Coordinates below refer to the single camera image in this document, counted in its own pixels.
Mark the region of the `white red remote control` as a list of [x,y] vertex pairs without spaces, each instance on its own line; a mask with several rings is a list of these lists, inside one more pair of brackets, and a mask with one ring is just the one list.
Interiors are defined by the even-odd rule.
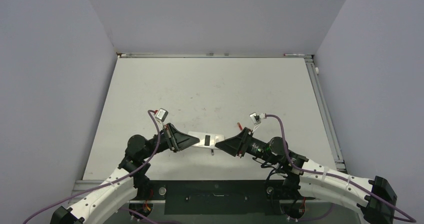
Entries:
[[214,150],[216,143],[225,140],[225,136],[223,134],[189,131],[188,135],[199,139],[197,143],[192,145],[194,148]]

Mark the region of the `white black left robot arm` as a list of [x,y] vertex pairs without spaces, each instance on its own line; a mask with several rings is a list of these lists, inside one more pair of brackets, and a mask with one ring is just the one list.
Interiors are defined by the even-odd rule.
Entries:
[[101,185],[70,207],[54,211],[52,224],[102,224],[126,202],[143,199],[149,192],[149,158],[166,150],[179,152],[200,142],[198,137],[178,131],[171,123],[151,139],[136,134],[129,138],[124,158]]

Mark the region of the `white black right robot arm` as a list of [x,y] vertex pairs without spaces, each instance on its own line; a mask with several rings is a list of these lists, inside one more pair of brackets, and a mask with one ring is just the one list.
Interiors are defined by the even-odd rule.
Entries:
[[249,154],[262,160],[264,168],[275,166],[273,173],[285,177],[281,184],[273,185],[268,195],[272,200],[277,196],[313,198],[348,208],[370,224],[392,224],[395,220],[397,195],[383,177],[368,179],[339,172],[289,150],[281,136],[264,142],[248,128],[215,147],[234,157]]

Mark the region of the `red orange battery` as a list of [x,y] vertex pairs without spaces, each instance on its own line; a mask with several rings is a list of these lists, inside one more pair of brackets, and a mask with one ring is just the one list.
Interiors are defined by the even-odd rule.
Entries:
[[240,131],[242,131],[243,130],[243,127],[241,126],[241,124],[238,122],[237,123],[237,126],[238,126],[238,128],[240,129]]

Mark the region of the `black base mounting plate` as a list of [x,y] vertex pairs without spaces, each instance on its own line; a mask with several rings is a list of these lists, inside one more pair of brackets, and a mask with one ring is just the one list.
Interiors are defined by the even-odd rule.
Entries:
[[166,215],[280,215],[304,199],[282,180],[151,180],[129,207],[146,215],[159,207]]

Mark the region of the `aluminium back table rail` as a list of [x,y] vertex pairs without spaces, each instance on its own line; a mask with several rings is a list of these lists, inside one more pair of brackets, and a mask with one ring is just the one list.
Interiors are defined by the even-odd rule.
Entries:
[[313,54],[258,54],[258,53],[201,53],[201,54],[160,54],[160,53],[117,53],[120,58],[303,58],[313,59]]

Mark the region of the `aluminium table edge rail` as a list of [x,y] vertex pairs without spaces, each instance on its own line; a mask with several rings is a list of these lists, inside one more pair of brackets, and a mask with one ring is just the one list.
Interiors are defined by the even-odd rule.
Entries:
[[347,173],[345,160],[342,154],[342,150],[337,138],[337,134],[332,122],[332,118],[325,100],[323,90],[319,81],[319,69],[314,63],[312,55],[307,55],[305,60],[308,75],[312,84],[312,88],[315,94],[315,98],[318,104],[320,115],[323,121],[324,129],[329,141],[331,153],[335,162],[335,167],[338,171]]

